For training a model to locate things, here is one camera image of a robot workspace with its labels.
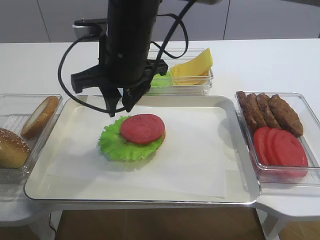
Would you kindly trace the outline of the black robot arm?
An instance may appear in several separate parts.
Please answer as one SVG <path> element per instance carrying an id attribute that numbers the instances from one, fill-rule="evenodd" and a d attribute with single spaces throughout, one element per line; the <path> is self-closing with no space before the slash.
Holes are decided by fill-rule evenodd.
<path id="1" fill-rule="evenodd" d="M 107 17 L 74 22 L 78 36 L 92 37 L 99 43 L 98 64 L 71 75 L 76 94 L 98 87 L 105 102 L 104 112 L 114 117 L 122 101 L 130 112 L 150 90 L 155 74 L 164 74 L 163 60 L 149 60 L 151 35 L 159 10 L 159 0 L 110 0 Z"/>

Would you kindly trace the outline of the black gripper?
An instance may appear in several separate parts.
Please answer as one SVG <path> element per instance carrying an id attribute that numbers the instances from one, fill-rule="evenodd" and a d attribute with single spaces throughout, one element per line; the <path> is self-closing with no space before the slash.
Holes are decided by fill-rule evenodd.
<path id="1" fill-rule="evenodd" d="M 116 114 L 117 104 L 121 99 L 118 88 L 123 89 L 122 105 L 129 113 L 141 97 L 149 91 L 154 75 L 164 76 L 168 71 L 168 64 L 160 59 L 112 60 L 104 64 L 97 64 L 84 71 L 71 75 L 71 86 L 76 94 L 84 89 L 102 88 L 106 109 L 109 116 Z"/>

